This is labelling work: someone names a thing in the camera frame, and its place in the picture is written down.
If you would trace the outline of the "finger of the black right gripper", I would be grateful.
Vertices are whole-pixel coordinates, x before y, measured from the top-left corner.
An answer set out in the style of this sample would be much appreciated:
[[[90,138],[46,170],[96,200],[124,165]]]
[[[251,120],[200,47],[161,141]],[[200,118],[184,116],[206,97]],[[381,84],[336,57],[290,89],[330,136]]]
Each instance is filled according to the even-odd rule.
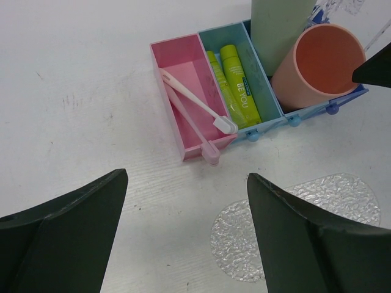
[[[374,56],[356,68],[352,74],[352,81],[358,84],[391,87],[390,45],[382,48]]]

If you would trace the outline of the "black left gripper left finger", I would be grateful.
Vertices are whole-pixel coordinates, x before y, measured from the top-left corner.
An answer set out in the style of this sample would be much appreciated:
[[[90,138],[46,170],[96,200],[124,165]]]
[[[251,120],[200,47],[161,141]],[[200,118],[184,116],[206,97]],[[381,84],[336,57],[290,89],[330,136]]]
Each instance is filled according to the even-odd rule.
[[[100,292],[127,186],[116,169],[1,217],[1,292]]]

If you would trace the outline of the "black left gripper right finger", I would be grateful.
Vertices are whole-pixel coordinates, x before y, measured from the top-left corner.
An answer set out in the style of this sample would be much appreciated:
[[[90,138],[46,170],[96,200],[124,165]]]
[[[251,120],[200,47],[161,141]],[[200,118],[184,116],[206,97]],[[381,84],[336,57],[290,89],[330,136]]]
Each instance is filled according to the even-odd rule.
[[[390,230],[328,212],[256,173],[247,194],[269,292],[390,291]]]

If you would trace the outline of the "orange plastic cup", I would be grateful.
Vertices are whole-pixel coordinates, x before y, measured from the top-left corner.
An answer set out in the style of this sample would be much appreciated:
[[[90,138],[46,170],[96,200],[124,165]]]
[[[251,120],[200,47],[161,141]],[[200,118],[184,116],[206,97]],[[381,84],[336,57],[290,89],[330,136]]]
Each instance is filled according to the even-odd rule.
[[[284,112],[324,103],[355,90],[355,69],[366,61],[360,41],[336,24],[305,30],[271,79]]]

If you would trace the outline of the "green plastic cup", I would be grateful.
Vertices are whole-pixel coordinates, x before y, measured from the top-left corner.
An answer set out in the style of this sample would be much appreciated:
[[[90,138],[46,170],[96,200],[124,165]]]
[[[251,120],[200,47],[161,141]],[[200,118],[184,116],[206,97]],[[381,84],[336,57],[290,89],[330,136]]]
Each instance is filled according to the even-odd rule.
[[[272,76],[304,31],[313,0],[251,1],[250,37],[268,76]]]

